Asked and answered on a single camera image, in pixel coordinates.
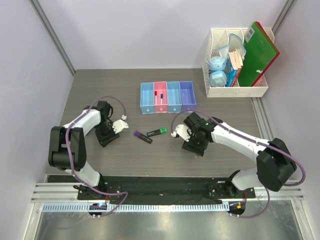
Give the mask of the pink drawer box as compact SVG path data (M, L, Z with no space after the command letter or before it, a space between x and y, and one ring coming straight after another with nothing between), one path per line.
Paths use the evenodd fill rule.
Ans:
M168 112L167 82L154 82L154 107L156 113Z

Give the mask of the light blue drawer box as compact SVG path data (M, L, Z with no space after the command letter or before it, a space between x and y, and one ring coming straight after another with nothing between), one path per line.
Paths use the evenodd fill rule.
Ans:
M140 84L140 109L142 114L154 114L156 112L153 82L144 82Z

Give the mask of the purple cap black highlighter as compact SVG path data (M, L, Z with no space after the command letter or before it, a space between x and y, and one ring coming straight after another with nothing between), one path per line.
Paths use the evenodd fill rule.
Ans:
M141 132L139 131L135 131L133 133L133 135L141 140L143 140L144 142L148 143L148 144L151 144L153 142L153 140L151 138L149 138L148 136L142 134Z

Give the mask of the red cap whiteboard marker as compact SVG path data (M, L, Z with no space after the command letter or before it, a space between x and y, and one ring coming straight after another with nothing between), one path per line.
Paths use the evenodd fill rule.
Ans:
M154 91L154 105L155 105L155 106L157 105L157 100L158 100L158 91L155 90L155 91Z

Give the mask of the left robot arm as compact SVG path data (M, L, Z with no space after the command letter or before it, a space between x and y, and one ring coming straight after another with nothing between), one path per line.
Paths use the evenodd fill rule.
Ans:
M89 110L87 106L80 120L63 126L54 126L50 131L48 164L51 167L74 173L81 182L76 189L97 200L102 199L107 192L104 177L95 171L87 162L85 136L94 129L98 143L104 148L119 138L114 131L113 107L107 101L99 101Z

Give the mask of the blue cap whiteboard marker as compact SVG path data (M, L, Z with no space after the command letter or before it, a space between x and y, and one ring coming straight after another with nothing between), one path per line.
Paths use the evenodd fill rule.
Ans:
M164 101L164 94L161 93L160 94L160 105L163 105L163 101Z

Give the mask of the purple drawer box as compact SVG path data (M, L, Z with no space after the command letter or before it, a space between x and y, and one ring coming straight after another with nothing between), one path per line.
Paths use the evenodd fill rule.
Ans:
M197 107L197 103L193 83L191 81L180 81L179 85L182 102L181 110L195 109Z

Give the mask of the green cap black highlighter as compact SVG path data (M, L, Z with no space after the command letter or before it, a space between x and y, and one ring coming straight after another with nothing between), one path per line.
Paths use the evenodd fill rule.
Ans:
M160 128L160 129L156 129L156 130L150 131L146 135L148 137L153 137L153 136L157 136L157 135L161 135L161 134L165 134L165 133L167 133L167 129L166 128Z

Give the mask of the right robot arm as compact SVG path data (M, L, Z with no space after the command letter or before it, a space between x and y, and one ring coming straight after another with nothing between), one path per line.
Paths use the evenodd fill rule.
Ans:
M253 137L239 131L218 118L201 118L192 112L182 124L176 126L173 137L184 140L183 149L203 156L210 143L227 146L255 162L255 168L237 170L225 181L226 193L233 198L243 191L265 187L278 192L297 170L286 144Z

